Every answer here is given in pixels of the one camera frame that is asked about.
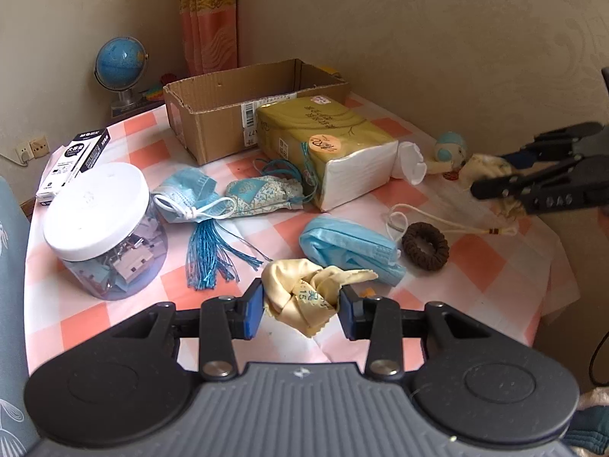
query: curtain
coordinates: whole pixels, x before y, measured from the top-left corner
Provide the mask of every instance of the curtain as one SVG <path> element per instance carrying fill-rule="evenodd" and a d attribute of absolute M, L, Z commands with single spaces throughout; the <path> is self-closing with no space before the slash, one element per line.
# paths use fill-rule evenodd
<path fill-rule="evenodd" d="M 180 0 L 190 75 L 237 66 L 236 0 Z"/>

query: wall outlet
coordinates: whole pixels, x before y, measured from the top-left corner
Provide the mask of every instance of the wall outlet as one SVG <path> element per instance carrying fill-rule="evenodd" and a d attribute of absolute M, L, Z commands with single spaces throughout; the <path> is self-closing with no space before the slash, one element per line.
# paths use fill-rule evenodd
<path fill-rule="evenodd" d="M 32 151 L 29 141 L 17 144 L 14 150 L 17 151 L 17 158 L 19 158 L 19 161 L 22 163 L 27 163 L 34 157 L 34 152 Z"/>
<path fill-rule="evenodd" d="M 46 140 L 46 136 L 37 137 L 30 141 L 30 148 L 34 153 L 35 158 L 41 158 L 49 154 L 49 143 Z"/>

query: blue tassel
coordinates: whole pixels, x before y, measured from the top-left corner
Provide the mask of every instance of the blue tassel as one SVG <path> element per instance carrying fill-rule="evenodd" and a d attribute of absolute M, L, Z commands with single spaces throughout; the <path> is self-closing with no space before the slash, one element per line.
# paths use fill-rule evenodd
<path fill-rule="evenodd" d="M 226 281 L 239 281 L 237 268 L 235 268 L 228 253 L 244 260 L 255 270 L 258 270 L 258 267 L 263 263 L 259 259 L 237 251 L 228 245 L 218 233 L 216 226 L 217 222 L 214 219 L 197 224 L 197 228 L 195 228 L 188 243 L 187 283 L 189 287 L 193 287 L 195 290 L 214 289 L 217 272 L 220 272 Z"/>

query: blue face mask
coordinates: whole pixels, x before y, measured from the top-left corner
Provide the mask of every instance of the blue face mask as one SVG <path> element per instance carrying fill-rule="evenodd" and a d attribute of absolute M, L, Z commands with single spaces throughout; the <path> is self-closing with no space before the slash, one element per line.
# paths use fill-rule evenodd
<path fill-rule="evenodd" d="M 300 235 L 306 257 L 319 266 L 343 270 L 371 269 L 379 280 L 396 286 L 406 273 L 397 263 L 400 251 L 389 238 L 353 222 L 321 215 Z"/>
<path fill-rule="evenodd" d="M 152 196 L 169 223 L 223 220 L 236 209 L 232 199 L 215 193 L 215 180 L 196 168 L 184 168 L 166 178 Z"/>

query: white string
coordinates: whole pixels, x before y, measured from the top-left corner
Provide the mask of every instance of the white string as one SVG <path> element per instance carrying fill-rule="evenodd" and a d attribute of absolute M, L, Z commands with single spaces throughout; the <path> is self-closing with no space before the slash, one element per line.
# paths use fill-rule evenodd
<path fill-rule="evenodd" d="M 408 227 L 408 220 L 406 219 L 406 215 L 404 215 L 404 213 L 402 213 L 401 211 L 395 211 L 397 208 L 408 208 L 408 209 L 412 209 L 413 211 L 416 211 L 424 216 L 426 216 L 427 218 L 429 218 L 430 220 L 434 220 L 436 222 L 440 222 L 442 224 L 448 225 L 449 227 L 454 227 L 452 230 L 448 229 L 448 230 L 443 230 L 443 233 L 473 233 L 473 234 L 490 234 L 491 233 L 491 228 L 476 228 L 476 227 L 468 227 L 466 225 L 461 225 L 455 222 L 451 222 L 449 220 L 444 220 L 444 218 L 440 218 L 438 216 L 434 216 L 432 214 L 426 213 L 425 211 L 423 211 L 422 209 L 418 209 L 416 206 L 411 206 L 405 203 L 401 203 L 401 204 L 397 204 L 397 205 L 393 205 L 391 207 L 391 209 L 389 210 L 389 216 L 387 217 L 387 221 L 385 222 L 385 226 L 387 228 L 387 233 L 389 233 L 389 227 L 391 227 L 394 230 L 397 230 L 399 232 L 403 232 L 402 236 L 404 236 L 406 234 L 406 229 Z M 394 216 L 397 215 L 402 215 L 403 219 L 406 221 L 406 225 L 404 227 L 398 227 L 395 223 L 394 223 Z M 500 235 L 509 235 L 509 236 L 514 236 L 518 233 L 518 230 L 516 229 L 516 227 L 501 227 L 497 229 L 499 231 Z"/>
<path fill-rule="evenodd" d="M 391 218 L 394 216 L 402 217 L 402 219 L 404 220 L 404 227 L 398 228 L 393 225 Z M 387 218 L 387 220 L 385 221 L 385 230 L 387 232 L 387 235 L 389 235 L 389 238 L 393 239 L 395 242 L 400 242 L 402 240 L 402 237 L 404 237 L 404 235 L 406 235 L 407 228 L 408 228 L 408 218 L 401 211 L 394 211 L 393 213 L 391 213 L 389 215 L 389 218 Z M 400 232 L 400 235 L 396 238 L 392 237 L 391 232 L 389 232 L 389 229 L 397 230 L 398 232 Z"/>
<path fill-rule="evenodd" d="M 223 203 L 224 201 L 229 201 L 232 204 L 232 208 L 228 212 L 222 213 L 221 215 L 212 215 L 205 212 L 208 209 L 213 208 L 214 206 L 220 203 Z M 221 197 L 220 199 L 216 199 L 214 202 L 211 202 L 208 205 L 203 206 L 202 208 L 196 208 L 195 206 L 192 206 L 191 208 L 185 208 L 177 204 L 175 201 L 173 201 L 173 199 L 168 198 L 167 196 L 162 194 L 155 194 L 154 202 L 157 206 L 160 206 L 166 211 L 175 213 L 180 218 L 188 222 L 193 222 L 194 220 L 197 220 L 201 217 L 213 218 L 214 220 L 224 220 L 226 218 L 230 218 L 237 210 L 237 203 L 231 197 Z"/>

